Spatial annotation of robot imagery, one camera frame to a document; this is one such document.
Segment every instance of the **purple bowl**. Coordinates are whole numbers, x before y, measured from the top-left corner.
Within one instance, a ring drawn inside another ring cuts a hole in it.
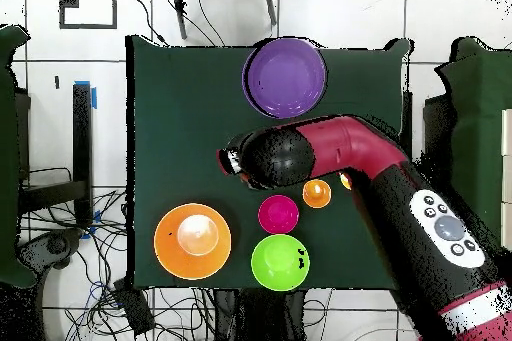
[[[278,38],[245,62],[242,85],[265,116],[286,119],[311,110],[322,98],[326,70],[320,53],[298,38]]]

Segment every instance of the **power strip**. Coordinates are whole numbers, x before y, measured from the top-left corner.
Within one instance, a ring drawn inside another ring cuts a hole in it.
[[[146,297],[142,290],[125,288],[125,279],[114,282],[115,290],[112,292],[117,304],[126,313],[128,324],[135,335],[144,334],[155,328],[155,318],[151,313]]]

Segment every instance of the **green bowl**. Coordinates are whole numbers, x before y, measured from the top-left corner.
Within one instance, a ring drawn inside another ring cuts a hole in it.
[[[270,235],[252,252],[251,269],[256,280],[269,290],[290,291],[308,275],[308,251],[291,235]]]

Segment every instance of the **pink cup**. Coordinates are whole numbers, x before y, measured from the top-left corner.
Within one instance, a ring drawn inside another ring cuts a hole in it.
[[[261,204],[258,220],[270,234],[287,234],[299,221],[299,208],[291,198],[273,195]]]

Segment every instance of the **white box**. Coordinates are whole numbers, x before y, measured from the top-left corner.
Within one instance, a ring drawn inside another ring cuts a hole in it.
[[[512,156],[503,156],[501,201],[512,203]]]
[[[501,203],[501,245],[512,251],[512,204]]]
[[[501,155],[512,156],[512,109],[501,111]]]

